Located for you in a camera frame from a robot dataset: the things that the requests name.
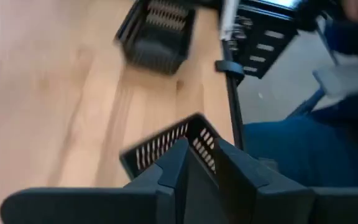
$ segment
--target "black plastic crate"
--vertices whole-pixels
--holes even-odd
[[[281,12],[277,13],[250,6],[250,2],[239,5],[233,38],[228,45],[234,61],[244,66],[244,74],[262,78],[297,35],[296,20],[289,16],[290,9],[277,6]]]
[[[140,0],[116,38],[128,61],[171,75],[187,59],[194,21],[195,10],[188,4]]]
[[[201,114],[191,115],[121,154],[120,160],[129,177],[136,178],[183,137],[187,138],[193,152],[213,177],[215,161],[212,150],[214,139],[219,138],[219,134]]]

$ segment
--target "person's leg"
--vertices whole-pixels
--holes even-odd
[[[277,163],[278,171],[306,186],[358,186],[358,150],[346,129],[307,116],[244,125],[246,151]]]

